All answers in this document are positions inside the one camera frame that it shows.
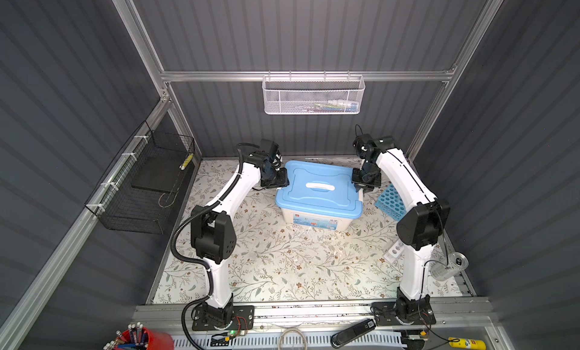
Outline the black handheld device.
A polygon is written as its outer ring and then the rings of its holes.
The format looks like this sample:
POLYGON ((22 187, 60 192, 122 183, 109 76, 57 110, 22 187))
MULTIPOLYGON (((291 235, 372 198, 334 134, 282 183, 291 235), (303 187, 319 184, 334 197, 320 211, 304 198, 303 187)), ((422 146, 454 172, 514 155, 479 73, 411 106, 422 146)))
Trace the black handheld device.
POLYGON ((353 324, 350 327, 339 331, 330 338, 332 348, 341 348, 361 336, 367 335, 376 329, 376 322, 374 319, 368 318, 359 323, 353 324))

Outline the clear plastic measuring cup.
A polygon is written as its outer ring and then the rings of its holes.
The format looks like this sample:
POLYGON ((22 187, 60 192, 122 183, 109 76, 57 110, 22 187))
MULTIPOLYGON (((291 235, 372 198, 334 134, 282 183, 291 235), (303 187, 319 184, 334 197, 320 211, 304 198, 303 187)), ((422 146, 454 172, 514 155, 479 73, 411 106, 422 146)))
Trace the clear plastic measuring cup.
POLYGON ((460 274, 469 266, 468 258, 459 252, 450 253, 446 262, 435 263, 430 270, 432 277, 438 281, 446 281, 460 274))

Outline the white plastic storage bin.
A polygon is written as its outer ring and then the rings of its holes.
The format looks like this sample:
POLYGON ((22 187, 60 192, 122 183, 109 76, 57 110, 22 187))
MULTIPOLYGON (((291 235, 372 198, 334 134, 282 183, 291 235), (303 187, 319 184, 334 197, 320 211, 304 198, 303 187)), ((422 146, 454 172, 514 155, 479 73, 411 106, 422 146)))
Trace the white plastic storage bin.
POLYGON ((328 229, 338 232, 346 231, 354 221, 354 219, 299 212, 290 209, 282 209, 282 215, 287 224, 328 229))

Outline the white small tube rack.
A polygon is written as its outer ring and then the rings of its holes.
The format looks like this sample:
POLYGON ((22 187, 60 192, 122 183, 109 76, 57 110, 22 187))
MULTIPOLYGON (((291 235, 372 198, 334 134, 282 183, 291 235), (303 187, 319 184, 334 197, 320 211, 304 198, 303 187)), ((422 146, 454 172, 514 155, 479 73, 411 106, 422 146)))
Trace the white small tube rack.
POLYGON ((383 255, 383 258, 390 264, 394 264, 403 254, 405 244, 398 240, 388 249, 388 251, 383 255))

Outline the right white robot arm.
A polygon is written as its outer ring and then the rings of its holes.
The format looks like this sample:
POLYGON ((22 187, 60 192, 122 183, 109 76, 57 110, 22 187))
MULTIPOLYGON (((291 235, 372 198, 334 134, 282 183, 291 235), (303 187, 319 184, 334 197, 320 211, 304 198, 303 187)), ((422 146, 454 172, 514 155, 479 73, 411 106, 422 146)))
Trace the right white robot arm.
POLYGON ((394 315, 401 324, 436 323, 427 294, 427 270, 431 256, 450 214, 450 205, 423 184, 391 137, 358 135, 353 141, 362 166, 353 170, 356 188, 371 191, 385 173, 399 194, 406 214, 397 221, 403 250, 403 277, 397 288, 394 315))

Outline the blue test tube rack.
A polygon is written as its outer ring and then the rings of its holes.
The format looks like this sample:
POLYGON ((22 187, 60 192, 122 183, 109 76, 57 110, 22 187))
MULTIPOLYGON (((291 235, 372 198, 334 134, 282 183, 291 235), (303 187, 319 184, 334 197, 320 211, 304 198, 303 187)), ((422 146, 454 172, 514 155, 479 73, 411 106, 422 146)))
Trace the blue test tube rack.
POLYGON ((395 221, 400 221, 407 213, 402 198, 393 184, 389 184, 379 195, 375 206, 395 221))

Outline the yellow bottle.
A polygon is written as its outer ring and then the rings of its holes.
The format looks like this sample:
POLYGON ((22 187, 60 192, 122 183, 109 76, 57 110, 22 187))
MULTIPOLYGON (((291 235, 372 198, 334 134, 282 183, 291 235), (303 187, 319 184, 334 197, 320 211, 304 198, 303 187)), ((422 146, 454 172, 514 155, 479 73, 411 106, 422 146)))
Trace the yellow bottle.
POLYGON ((452 348, 470 349, 470 350, 487 350, 485 342, 478 339, 465 339, 465 338, 448 338, 449 345, 452 348))

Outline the red pen cup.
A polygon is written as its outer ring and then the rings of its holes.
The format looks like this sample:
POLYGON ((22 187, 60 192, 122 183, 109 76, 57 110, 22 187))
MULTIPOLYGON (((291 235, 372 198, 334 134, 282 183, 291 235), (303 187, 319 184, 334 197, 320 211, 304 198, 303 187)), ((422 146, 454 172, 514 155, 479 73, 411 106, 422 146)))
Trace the red pen cup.
POLYGON ((104 350, 110 349, 148 349, 174 350, 175 344, 171 335, 139 327, 123 332, 116 331, 116 338, 108 342, 104 350))

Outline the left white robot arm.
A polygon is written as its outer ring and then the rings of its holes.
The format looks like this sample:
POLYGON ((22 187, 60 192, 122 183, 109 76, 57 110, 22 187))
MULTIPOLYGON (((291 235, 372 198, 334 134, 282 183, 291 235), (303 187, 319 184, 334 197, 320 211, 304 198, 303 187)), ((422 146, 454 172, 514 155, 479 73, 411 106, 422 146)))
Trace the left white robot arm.
POLYGON ((228 259, 237 234, 233 219, 247 194, 255 186, 266 189, 289 185, 282 167, 279 145, 267 139, 260 144, 239 143, 237 170, 217 196, 205 206, 195 206, 176 229, 169 242, 172 256, 205 269, 208 294, 189 306, 200 306, 202 316, 217 327, 225 327, 234 316, 234 295, 228 280, 228 259))

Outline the blue plastic bin lid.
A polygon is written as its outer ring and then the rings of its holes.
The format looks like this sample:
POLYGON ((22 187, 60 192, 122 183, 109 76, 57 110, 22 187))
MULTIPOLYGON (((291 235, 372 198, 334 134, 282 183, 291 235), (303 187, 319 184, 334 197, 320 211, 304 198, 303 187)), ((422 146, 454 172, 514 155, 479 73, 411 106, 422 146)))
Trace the blue plastic bin lid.
POLYGON ((342 219, 362 215, 362 194, 352 182, 352 168, 291 160, 285 169, 289 184, 275 199, 280 208, 342 219))

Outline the yellow brush in basket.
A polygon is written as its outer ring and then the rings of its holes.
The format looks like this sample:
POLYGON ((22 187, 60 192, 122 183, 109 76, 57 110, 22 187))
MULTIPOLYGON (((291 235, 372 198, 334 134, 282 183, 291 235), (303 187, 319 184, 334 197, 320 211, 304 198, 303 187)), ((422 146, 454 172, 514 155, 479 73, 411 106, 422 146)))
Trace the yellow brush in basket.
POLYGON ((186 170, 187 166, 189 165, 189 163, 192 161, 192 159, 194 158, 194 154, 189 154, 183 161, 183 163, 180 165, 180 170, 184 171, 186 170))

